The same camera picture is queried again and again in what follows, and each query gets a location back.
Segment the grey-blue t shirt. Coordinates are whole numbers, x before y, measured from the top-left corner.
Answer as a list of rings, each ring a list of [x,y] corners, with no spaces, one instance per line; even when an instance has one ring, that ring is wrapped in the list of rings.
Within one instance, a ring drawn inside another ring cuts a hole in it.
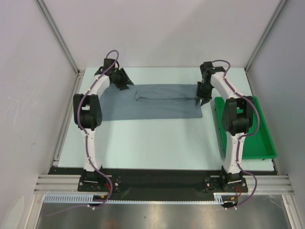
[[[202,118],[194,84],[142,84],[119,90],[114,85],[100,97],[104,121]]]

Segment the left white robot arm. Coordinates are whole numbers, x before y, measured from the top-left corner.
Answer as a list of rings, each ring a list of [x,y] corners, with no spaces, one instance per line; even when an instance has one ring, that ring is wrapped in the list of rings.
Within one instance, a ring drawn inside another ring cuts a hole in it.
[[[83,169],[86,172],[93,173],[102,167],[100,157],[97,155],[99,147],[96,140],[99,126],[102,124],[100,97],[111,85],[119,90],[125,90],[129,88],[129,85],[133,85],[133,82],[123,68],[117,68],[107,73],[102,72],[102,68],[99,68],[87,91],[73,96],[73,118],[84,141],[85,163]]]

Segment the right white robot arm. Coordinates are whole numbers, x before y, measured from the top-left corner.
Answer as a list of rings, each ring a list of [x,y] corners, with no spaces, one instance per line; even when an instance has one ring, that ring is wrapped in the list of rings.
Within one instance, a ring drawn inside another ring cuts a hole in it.
[[[204,105],[211,101],[212,90],[216,89],[225,101],[221,124],[226,132],[226,154],[222,166],[220,187],[232,191],[237,182],[242,181],[241,160],[243,155],[243,136],[253,125],[253,97],[241,95],[225,76],[225,69],[215,67],[212,62],[200,65],[202,80],[197,83],[196,104]]]

